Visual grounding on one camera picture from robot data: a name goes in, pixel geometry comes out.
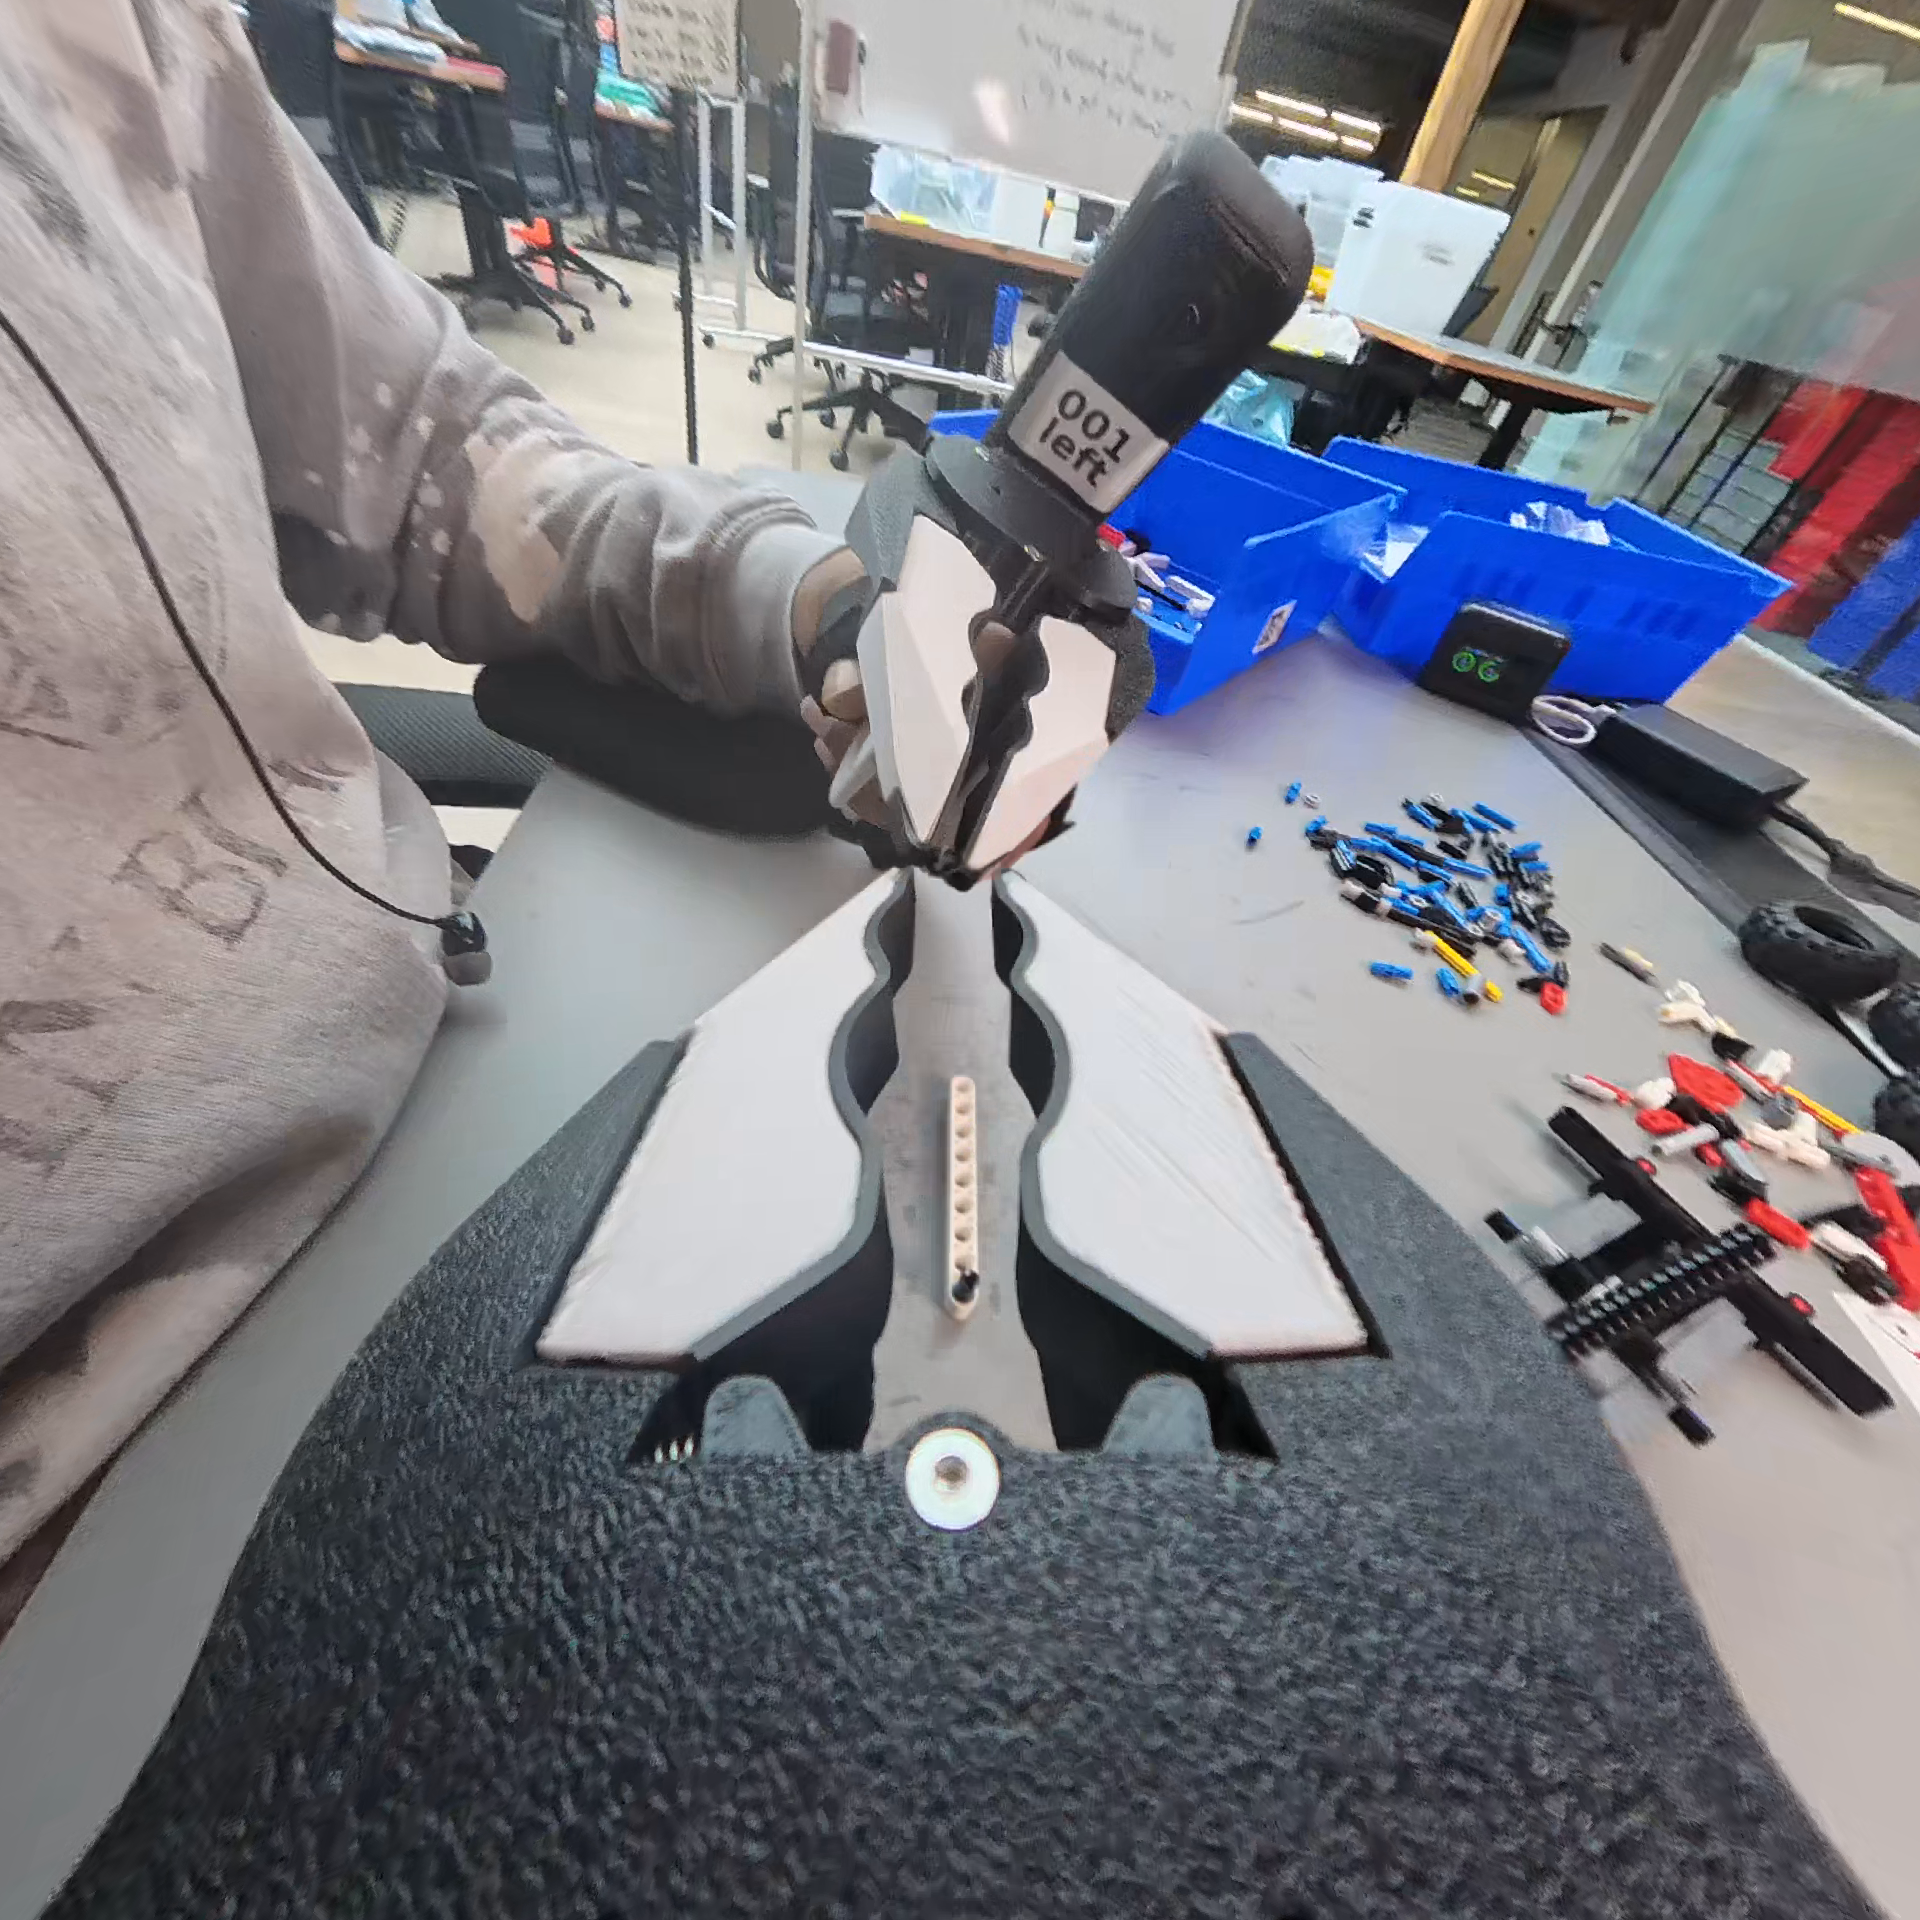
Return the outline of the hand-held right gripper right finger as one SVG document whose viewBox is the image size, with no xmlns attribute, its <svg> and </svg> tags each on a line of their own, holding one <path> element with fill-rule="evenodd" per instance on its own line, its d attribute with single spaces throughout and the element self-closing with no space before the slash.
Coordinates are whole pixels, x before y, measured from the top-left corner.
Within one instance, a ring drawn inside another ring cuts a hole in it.
<svg viewBox="0 0 1920 1920">
<path fill-rule="evenodd" d="M 1227 1030 L 1031 880 L 998 880 L 994 906 L 1049 1070 L 1026 1160 L 1047 1260 L 1201 1361 L 1363 1354 Z"/>
</svg>

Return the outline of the white perforated toy beam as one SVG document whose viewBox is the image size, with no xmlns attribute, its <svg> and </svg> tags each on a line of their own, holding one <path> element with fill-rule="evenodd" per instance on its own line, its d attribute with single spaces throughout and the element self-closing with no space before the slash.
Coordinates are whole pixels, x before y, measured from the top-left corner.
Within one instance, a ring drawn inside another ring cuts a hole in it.
<svg viewBox="0 0 1920 1920">
<path fill-rule="evenodd" d="M 944 1308 L 947 1281 L 958 1265 L 975 1265 L 981 1275 L 979 1173 L 977 1084 L 957 1074 L 947 1090 Z M 950 1316 L 966 1324 L 971 1314 Z"/>
</svg>

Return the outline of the blue plastic bin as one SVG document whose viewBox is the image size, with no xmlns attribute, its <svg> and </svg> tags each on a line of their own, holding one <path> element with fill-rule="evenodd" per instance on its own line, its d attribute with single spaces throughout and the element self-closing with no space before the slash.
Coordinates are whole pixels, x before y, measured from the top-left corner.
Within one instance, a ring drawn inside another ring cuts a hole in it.
<svg viewBox="0 0 1920 1920">
<path fill-rule="evenodd" d="M 1335 622 L 1410 681 L 1456 613 L 1485 603 L 1568 635 L 1555 691 L 1663 705 L 1791 590 L 1626 499 L 1344 437 L 1329 460 L 1395 491 Z"/>
<path fill-rule="evenodd" d="M 1151 448 L 1146 422 L 1078 373 L 1047 378 L 1041 418 L 1015 435 L 1139 557 L 1161 556 L 1159 586 L 1139 590 L 1152 713 L 1187 708 L 1311 635 L 1386 530 L 1395 496 L 1389 483 L 1211 422 Z"/>
</svg>

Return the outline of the person's left hand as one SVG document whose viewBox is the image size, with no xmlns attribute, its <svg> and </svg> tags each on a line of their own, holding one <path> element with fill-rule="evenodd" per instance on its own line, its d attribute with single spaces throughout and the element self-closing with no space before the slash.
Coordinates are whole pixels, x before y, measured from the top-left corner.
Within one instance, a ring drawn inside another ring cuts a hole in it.
<svg viewBox="0 0 1920 1920">
<path fill-rule="evenodd" d="M 800 717 L 830 776 L 830 805 L 854 822 L 886 826 L 874 721 L 857 643 L 875 587 L 857 552 L 839 544 L 794 592 L 790 630 L 800 677 Z"/>
</svg>

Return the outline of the wooden table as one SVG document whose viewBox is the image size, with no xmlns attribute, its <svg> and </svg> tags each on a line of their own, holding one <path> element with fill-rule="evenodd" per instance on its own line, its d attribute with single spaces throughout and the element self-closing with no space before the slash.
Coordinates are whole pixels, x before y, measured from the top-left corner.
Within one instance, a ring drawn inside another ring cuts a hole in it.
<svg viewBox="0 0 1920 1920">
<path fill-rule="evenodd" d="M 1478 467 L 1505 472 L 1535 417 L 1646 418 L 1655 400 L 1615 392 L 1592 378 L 1498 352 L 1453 336 L 1357 323 L 1361 345 L 1351 361 L 1267 342 L 1249 373 L 1301 385 L 1319 400 L 1319 422 L 1305 430 L 1305 451 L 1329 457 L 1333 441 L 1378 443 L 1399 432 L 1419 400 L 1456 400 L 1485 389 L 1505 408 Z"/>
<path fill-rule="evenodd" d="M 989 374 L 1002 285 L 1049 299 L 1066 297 L 1089 275 L 1089 264 L 1074 259 L 909 222 L 881 208 L 865 210 L 863 228 L 888 273 L 921 283 L 933 361 L 954 373 Z"/>
</svg>

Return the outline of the whiteboard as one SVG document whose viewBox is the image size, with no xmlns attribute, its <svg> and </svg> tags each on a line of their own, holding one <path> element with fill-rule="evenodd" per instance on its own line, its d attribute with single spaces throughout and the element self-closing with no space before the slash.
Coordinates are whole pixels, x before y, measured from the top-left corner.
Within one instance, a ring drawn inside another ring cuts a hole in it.
<svg viewBox="0 0 1920 1920">
<path fill-rule="evenodd" d="M 822 129 L 1123 204 L 1225 113 L 1237 3 L 807 5 Z"/>
</svg>

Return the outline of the black office chair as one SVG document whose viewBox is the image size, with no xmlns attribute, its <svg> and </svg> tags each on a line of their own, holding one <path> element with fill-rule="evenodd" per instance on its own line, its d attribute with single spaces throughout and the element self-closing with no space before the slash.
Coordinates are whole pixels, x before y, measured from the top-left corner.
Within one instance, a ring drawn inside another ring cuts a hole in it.
<svg viewBox="0 0 1920 1920">
<path fill-rule="evenodd" d="M 449 5 L 451 26 L 497 68 L 499 83 L 466 78 L 451 113 L 454 195 L 462 216 L 466 269 L 433 277 L 465 320 L 483 304 L 549 320 L 570 347 L 594 332 L 593 289 L 632 304 L 629 291 L 570 241 L 584 213 L 563 90 L 570 26 L 560 5 Z"/>
<path fill-rule="evenodd" d="M 813 417 L 827 435 L 827 467 L 846 474 L 869 435 L 883 448 L 921 443 L 944 409 L 985 409 L 971 392 L 947 392 L 903 374 L 861 368 L 846 352 L 989 374 L 998 352 L 1002 294 L 1021 307 L 1017 281 L 983 257 L 925 236 L 869 226 L 875 148 L 818 132 L 809 162 L 807 342 L 822 392 L 803 409 L 785 402 L 766 432 L 779 441 L 792 420 Z"/>
<path fill-rule="evenodd" d="M 826 833 L 827 770 L 795 717 L 721 715 L 645 681 L 499 664 L 469 692 L 338 684 L 378 749 L 439 806 L 521 810 L 566 770 L 666 818 L 752 840 Z"/>
</svg>

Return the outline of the wooden pillar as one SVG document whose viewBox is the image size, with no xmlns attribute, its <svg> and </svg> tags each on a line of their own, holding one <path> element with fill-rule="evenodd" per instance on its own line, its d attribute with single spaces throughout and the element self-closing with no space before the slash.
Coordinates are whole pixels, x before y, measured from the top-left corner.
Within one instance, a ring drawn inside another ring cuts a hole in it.
<svg viewBox="0 0 1920 1920">
<path fill-rule="evenodd" d="M 1525 8 L 1522 0 L 1465 8 L 1425 118 L 1408 144 L 1399 172 L 1405 186 L 1434 195 L 1449 190 Z"/>
</svg>

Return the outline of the pile of small toy pins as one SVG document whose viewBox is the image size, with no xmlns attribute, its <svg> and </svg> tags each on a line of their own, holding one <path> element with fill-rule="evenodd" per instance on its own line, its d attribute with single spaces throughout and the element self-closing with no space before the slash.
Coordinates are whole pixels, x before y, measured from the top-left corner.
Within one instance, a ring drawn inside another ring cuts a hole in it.
<svg viewBox="0 0 1920 1920">
<path fill-rule="evenodd" d="M 1568 1016 L 1573 931 L 1558 862 L 1520 822 L 1485 802 L 1405 795 L 1389 812 L 1333 812 L 1304 779 L 1240 834 L 1247 854 L 1295 842 L 1335 901 L 1401 940 L 1408 958 L 1374 958 L 1367 976 L 1408 988 L 1432 973 L 1463 1010 L 1533 1004 Z"/>
</svg>

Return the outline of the black charger green display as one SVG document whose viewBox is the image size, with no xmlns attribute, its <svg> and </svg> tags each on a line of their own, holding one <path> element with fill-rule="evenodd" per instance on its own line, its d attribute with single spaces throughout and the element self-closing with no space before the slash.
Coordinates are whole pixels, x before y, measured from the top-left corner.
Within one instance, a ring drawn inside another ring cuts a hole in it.
<svg viewBox="0 0 1920 1920">
<path fill-rule="evenodd" d="M 1414 686 L 1522 726 L 1571 649 L 1566 626 L 1473 600 L 1453 614 Z"/>
</svg>

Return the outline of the grey toy chassis assembly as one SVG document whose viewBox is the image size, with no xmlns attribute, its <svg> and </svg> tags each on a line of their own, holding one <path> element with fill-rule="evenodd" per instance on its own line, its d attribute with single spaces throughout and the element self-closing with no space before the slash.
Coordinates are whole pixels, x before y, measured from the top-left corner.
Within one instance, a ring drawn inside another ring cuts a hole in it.
<svg viewBox="0 0 1920 1920">
<path fill-rule="evenodd" d="M 1653 1152 L 1626 1148 L 1586 1114 L 1560 1106 L 1546 1132 L 1584 1177 L 1583 1200 L 1533 1220 L 1493 1211 L 1486 1227 L 1555 1297 L 1546 1333 L 1571 1365 L 1611 1362 L 1671 1428 L 1705 1450 L 1714 1428 L 1674 1372 L 1670 1339 L 1727 1308 L 1749 1346 L 1815 1401 L 1857 1420 L 1894 1410 L 1889 1387 L 1818 1324 L 1813 1302 L 1770 1277 L 1777 1257 L 1813 1251 L 1813 1233 L 1743 1179 L 1733 1142 L 1714 1128 L 1686 1128 L 1658 1145 L 1720 1148 L 1713 1176 L 1741 1194 L 1720 1226 L 1664 1184 Z"/>
</svg>

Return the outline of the pile of red white parts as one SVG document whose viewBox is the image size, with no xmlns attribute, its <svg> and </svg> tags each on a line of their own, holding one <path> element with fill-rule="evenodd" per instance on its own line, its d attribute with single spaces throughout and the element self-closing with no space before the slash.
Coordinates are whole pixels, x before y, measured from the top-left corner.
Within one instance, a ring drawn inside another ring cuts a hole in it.
<svg viewBox="0 0 1920 1920">
<path fill-rule="evenodd" d="M 1633 1117 L 1639 1148 L 1627 1204 L 1663 1197 L 1664 1164 L 1690 1161 L 1766 1246 L 1813 1252 L 1872 1306 L 1915 1313 L 1915 1160 L 1792 1082 L 1792 1054 L 1754 1046 L 1713 1016 L 1699 988 L 1674 980 L 1661 1020 L 1710 1045 L 1674 1049 L 1637 1085 L 1565 1072 L 1573 1099 Z"/>
</svg>

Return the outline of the white paper sign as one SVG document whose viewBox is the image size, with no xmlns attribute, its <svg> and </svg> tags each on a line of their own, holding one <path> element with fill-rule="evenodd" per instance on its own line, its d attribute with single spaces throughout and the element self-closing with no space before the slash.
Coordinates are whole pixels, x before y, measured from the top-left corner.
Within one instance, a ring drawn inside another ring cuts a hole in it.
<svg viewBox="0 0 1920 1920">
<path fill-rule="evenodd" d="M 615 57 L 627 81 L 654 93 L 697 91 L 733 104 L 742 91 L 738 3 L 613 3 Z"/>
</svg>

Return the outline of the black power adapter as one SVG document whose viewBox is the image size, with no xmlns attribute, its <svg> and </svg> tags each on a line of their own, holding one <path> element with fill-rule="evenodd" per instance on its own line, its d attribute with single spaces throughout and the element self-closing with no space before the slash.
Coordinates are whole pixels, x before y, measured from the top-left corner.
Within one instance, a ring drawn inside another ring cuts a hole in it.
<svg viewBox="0 0 1920 1920">
<path fill-rule="evenodd" d="M 1667 705 L 1609 710 L 1586 755 L 1686 814 L 1738 833 L 1774 821 L 1809 785 L 1787 764 Z"/>
</svg>

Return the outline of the blue crate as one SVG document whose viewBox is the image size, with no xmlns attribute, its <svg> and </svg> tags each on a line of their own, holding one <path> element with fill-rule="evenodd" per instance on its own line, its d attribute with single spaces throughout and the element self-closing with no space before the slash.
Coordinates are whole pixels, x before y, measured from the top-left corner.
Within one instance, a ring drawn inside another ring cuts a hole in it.
<svg viewBox="0 0 1920 1920">
<path fill-rule="evenodd" d="M 1850 691 L 1915 701 L 1919 546 L 1894 546 L 1809 643 L 1813 661 Z"/>
</svg>

